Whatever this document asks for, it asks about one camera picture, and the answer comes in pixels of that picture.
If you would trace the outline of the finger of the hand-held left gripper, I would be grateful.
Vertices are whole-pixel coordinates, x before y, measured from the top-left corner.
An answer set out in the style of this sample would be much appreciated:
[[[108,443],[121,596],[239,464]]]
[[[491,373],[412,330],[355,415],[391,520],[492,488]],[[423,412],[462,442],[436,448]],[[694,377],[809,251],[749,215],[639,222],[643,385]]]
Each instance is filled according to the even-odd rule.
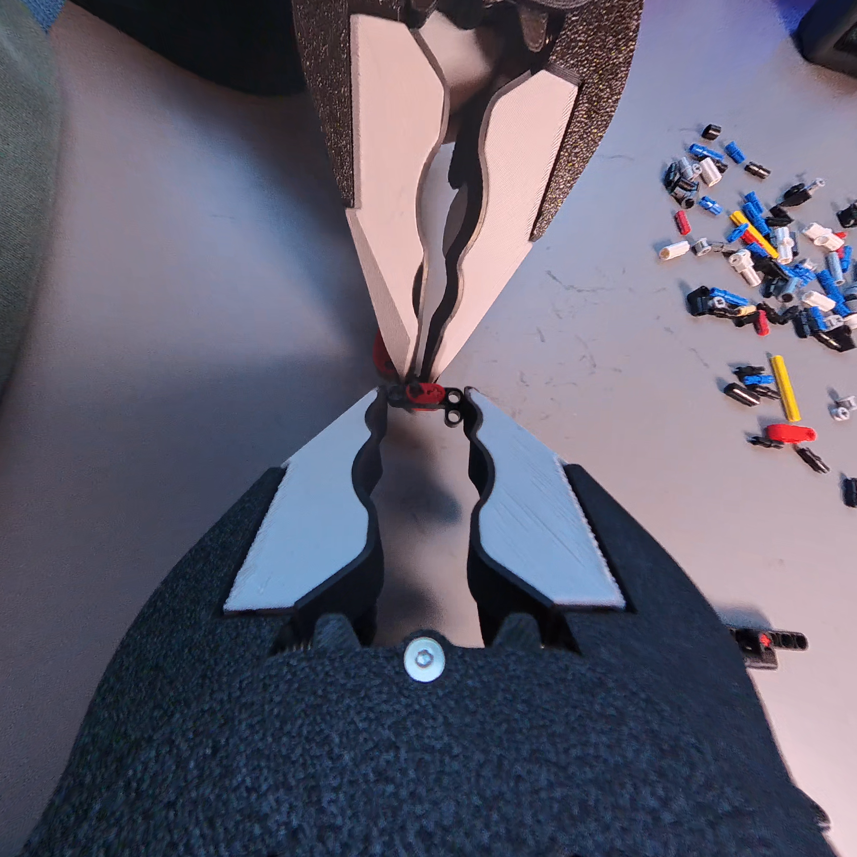
[[[355,204],[347,219],[374,312],[400,376],[419,337],[425,248],[419,194],[443,142],[449,90],[432,50],[404,23],[350,17]]]
[[[422,380],[436,380],[530,252],[578,86],[528,72],[488,102],[466,169],[466,207],[445,252],[446,288],[429,325]]]

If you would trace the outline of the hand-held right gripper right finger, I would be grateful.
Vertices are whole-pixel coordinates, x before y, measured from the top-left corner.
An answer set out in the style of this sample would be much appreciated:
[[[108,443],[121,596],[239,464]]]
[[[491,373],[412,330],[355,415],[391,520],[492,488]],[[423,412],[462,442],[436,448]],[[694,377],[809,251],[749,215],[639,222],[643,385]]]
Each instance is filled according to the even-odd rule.
[[[470,479],[472,573],[504,578],[548,608],[614,609],[626,599],[566,474],[565,460],[474,387]]]

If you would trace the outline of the yellow toy axle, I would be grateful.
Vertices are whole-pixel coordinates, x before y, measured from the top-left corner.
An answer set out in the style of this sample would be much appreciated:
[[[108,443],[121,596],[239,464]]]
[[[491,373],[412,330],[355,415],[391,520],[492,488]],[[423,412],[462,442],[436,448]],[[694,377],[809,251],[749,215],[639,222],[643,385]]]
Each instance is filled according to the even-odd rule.
[[[769,362],[787,422],[798,423],[801,418],[801,414],[795,396],[794,386],[787,370],[786,362],[784,358],[779,355],[769,355]]]

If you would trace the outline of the black white toy brick model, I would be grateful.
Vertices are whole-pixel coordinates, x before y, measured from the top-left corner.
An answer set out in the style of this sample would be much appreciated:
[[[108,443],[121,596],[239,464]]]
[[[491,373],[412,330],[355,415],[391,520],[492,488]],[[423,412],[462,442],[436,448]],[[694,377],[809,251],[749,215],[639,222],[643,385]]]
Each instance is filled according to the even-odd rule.
[[[806,635],[798,632],[732,627],[728,631],[741,650],[744,666],[748,670],[777,670],[777,650],[806,651]]]

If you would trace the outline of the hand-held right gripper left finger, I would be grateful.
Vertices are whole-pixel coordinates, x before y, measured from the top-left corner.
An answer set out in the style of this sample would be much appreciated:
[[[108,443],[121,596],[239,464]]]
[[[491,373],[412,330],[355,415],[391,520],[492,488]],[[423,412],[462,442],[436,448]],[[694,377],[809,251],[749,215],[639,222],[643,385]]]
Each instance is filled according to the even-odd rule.
[[[361,453],[378,458],[386,430],[382,388],[365,394],[284,462],[284,475],[239,568],[226,615],[310,605],[367,557],[375,524],[358,483]]]

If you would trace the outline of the pile of small toy pieces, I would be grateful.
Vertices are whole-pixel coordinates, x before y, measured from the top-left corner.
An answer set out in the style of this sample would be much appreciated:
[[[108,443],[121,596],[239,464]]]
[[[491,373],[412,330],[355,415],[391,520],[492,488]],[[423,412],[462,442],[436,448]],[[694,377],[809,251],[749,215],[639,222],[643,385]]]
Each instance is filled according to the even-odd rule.
[[[723,127],[703,125],[697,141],[665,167],[676,239],[657,246],[659,262],[717,260],[728,285],[686,296],[692,316],[729,320],[766,336],[793,327],[838,353],[855,351],[855,199],[829,213],[816,205],[826,181],[800,180],[760,195],[768,166],[752,160]]]

